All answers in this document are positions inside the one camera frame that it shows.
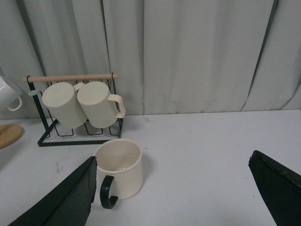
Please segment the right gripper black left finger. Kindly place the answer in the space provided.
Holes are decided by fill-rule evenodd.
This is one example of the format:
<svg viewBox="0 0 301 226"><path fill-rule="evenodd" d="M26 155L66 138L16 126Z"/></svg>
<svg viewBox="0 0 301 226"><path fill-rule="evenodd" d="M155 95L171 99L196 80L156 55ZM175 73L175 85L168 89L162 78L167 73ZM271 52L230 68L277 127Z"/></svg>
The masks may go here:
<svg viewBox="0 0 301 226"><path fill-rule="evenodd" d="M84 226L96 191L97 162L89 157L11 226Z"/></svg>

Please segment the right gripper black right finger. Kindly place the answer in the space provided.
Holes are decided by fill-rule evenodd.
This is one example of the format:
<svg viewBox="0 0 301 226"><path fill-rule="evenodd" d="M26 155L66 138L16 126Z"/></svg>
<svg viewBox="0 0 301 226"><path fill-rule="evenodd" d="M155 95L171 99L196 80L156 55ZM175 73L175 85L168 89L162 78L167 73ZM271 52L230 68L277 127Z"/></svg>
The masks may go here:
<svg viewBox="0 0 301 226"><path fill-rule="evenodd" d="M301 224L301 176L255 150L248 166L261 197L278 226Z"/></svg>

